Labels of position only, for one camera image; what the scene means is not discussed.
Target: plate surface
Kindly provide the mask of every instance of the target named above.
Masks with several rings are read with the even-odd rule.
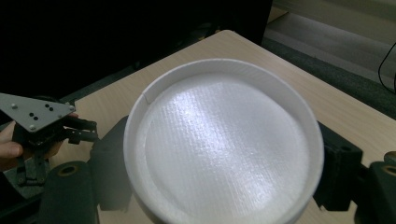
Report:
[[[124,155],[137,197],[166,223],[291,223],[316,189],[323,143],[287,83],[250,63],[209,59],[145,89]]]

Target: white plate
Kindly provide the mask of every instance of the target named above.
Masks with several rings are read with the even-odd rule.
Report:
[[[166,223],[292,223],[319,182],[323,142],[286,82],[251,63],[208,59],[144,90],[124,158],[137,197]]]

